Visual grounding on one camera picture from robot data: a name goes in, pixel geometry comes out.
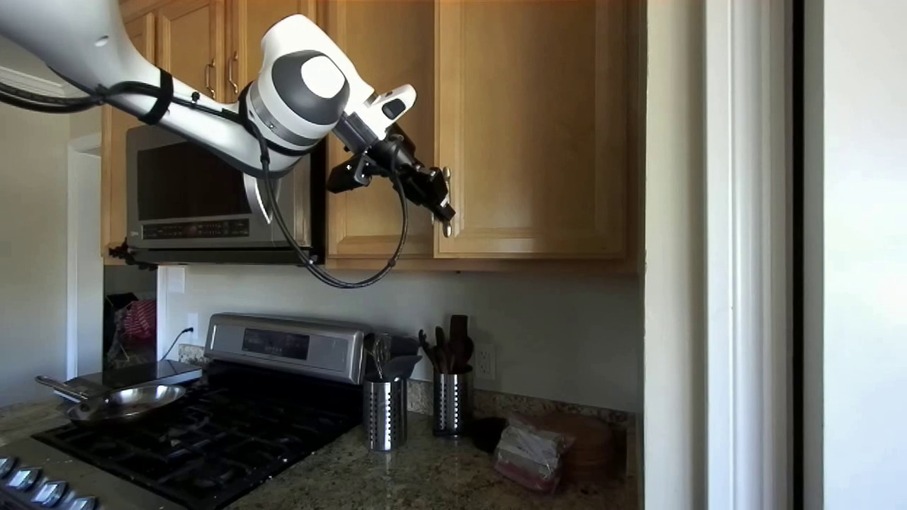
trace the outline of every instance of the frying pan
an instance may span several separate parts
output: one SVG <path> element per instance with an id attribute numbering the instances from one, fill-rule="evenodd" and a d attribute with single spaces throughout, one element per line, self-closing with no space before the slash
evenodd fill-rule
<path id="1" fill-rule="evenodd" d="M 64 398 L 75 401 L 75 415 L 79 421 L 100 421 L 100 418 L 139 418 L 156 407 L 166 407 L 187 393 L 181 384 L 166 384 L 166 383 L 146 383 L 132 384 L 120 391 L 79 391 L 68 383 L 52 380 L 52 376 L 35 376 L 41 384 L 48 384 Z"/>

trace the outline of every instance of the kitchen cabinet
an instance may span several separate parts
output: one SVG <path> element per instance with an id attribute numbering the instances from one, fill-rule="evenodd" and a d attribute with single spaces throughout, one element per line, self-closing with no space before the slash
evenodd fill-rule
<path id="1" fill-rule="evenodd" d="M 416 156 L 433 158 L 433 0 L 343 0 L 326 10 L 326 30 L 357 64 L 361 77 L 387 92 L 398 84 L 416 88 L 416 105 L 399 128 L 414 139 Z M 348 153 L 330 142 L 330 167 Z M 370 267 L 387 260 L 399 235 L 399 201 L 390 179 L 330 196 L 330 262 Z M 399 260 L 432 260 L 429 209 L 409 204 L 409 237 Z"/>
<path id="2" fill-rule="evenodd" d="M 139 10 L 125 16 L 125 30 L 133 46 L 153 60 L 153 13 Z M 125 132 L 143 124 L 136 116 L 129 116 L 116 108 L 103 109 L 103 258 L 116 262 L 110 248 L 120 245 L 129 235 L 129 196 L 125 196 Z"/>
<path id="3" fill-rule="evenodd" d="M 122 16 L 136 47 L 181 82 L 236 101 L 259 77 L 263 30 L 289 16 L 324 13 L 320 0 L 122 0 Z M 139 124 L 113 108 L 103 116 L 103 251 L 125 241 L 125 129 Z"/>
<path id="4" fill-rule="evenodd" d="M 640 0 L 438 0 L 438 160 L 456 237 L 438 258 L 633 262 Z"/>
<path id="5" fill-rule="evenodd" d="M 411 206 L 404 267 L 591 260 L 633 268 L 638 243 L 640 0 L 348 0 L 330 30 L 361 74 L 419 98 L 404 128 L 455 173 L 456 237 Z M 330 199 L 330 260 L 384 260 L 392 184 Z"/>

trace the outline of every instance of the doorframe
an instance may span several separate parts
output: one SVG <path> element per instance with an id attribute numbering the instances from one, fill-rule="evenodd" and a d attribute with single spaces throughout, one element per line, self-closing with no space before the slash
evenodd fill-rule
<path id="1" fill-rule="evenodd" d="M 650 0 L 645 507 L 795 507 L 792 0 Z"/>

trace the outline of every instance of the pan handle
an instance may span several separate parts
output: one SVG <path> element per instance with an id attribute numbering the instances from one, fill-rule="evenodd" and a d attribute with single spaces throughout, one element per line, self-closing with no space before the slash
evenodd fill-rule
<path id="1" fill-rule="evenodd" d="M 59 393 L 64 398 L 75 401 L 75 405 L 86 405 L 88 397 L 78 387 L 71 387 L 68 383 L 52 380 L 52 376 L 35 376 L 35 383 L 48 384 L 54 393 Z"/>

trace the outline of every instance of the stove control panel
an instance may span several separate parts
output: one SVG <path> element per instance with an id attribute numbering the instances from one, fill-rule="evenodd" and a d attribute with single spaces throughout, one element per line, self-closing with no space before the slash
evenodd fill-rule
<path id="1" fill-rule="evenodd" d="M 363 339 L 356 322 L 310 318 L 212 315 L 208 360 L 285 369 L 339 383 L 363 383 Z"/>
<path id="2" fill-rule="evenodd" d="M 38 439 L 0 447 L 4 510 L 177 510 L 180 505 L 66 456 Z"/>
<path id="3" fill-rule="evenodd" d="M 45 475 L 41 466 L 25 465 L 14 454 L 0 454 L 0 502 L 4 507 L 59 507 L 59 510 L 100 507 L 100 498 L 68 486 L 68 481 Z"/>

